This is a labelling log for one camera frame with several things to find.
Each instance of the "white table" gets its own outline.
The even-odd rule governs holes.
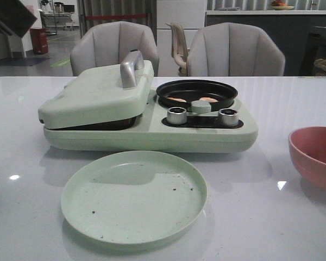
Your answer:
[[[70,79],[0,77],[0,261],[326,260],[326,191],[301,178],[287,144],[296,128],[326,126],[326,78],[210,78],[238,89],[259,137],[243,153],[177,153],[204,175],[207,205],[180,239],[135,254],[90,243],[61,212],[68,179],[109,154],[45,140],[37,108]]]

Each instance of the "mint green plate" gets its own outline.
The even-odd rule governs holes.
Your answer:
[[[162,152],[128,151],[76,172],[62,193],[61,210],[90,238],[146,248],[182,235],[206,199],[205,180],[189,162]]]

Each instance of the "black frying pan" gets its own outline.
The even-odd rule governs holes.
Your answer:
[[[159,101],[167,107],[183,107],[190,110],[191,102],[199,100],[201,97],[210,97],[218,100],[211,102],[211,111],[218,111],[228,108],[233,104],[238,91],[234,87],[214,82],[211,80],[175,80],[162,84],[157,88]],[[186,102],[174,101],[168,97],[181,98]]]

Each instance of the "pink bowl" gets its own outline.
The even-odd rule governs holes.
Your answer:
[[[289,135],[291,160],[297,171],[326,190],[326,127],[306,127]]]

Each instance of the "floor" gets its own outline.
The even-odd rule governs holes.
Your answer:
[[[12,66],[22,60],[0,60],[0,76],[72,76],[70,51],[79,40],[80,32],[77,27],[72,31],[59,28],[57,35],[47,37],[48,53],[27,56],[37,58],[30,59],[34,62],[41,62],[32,66]]]

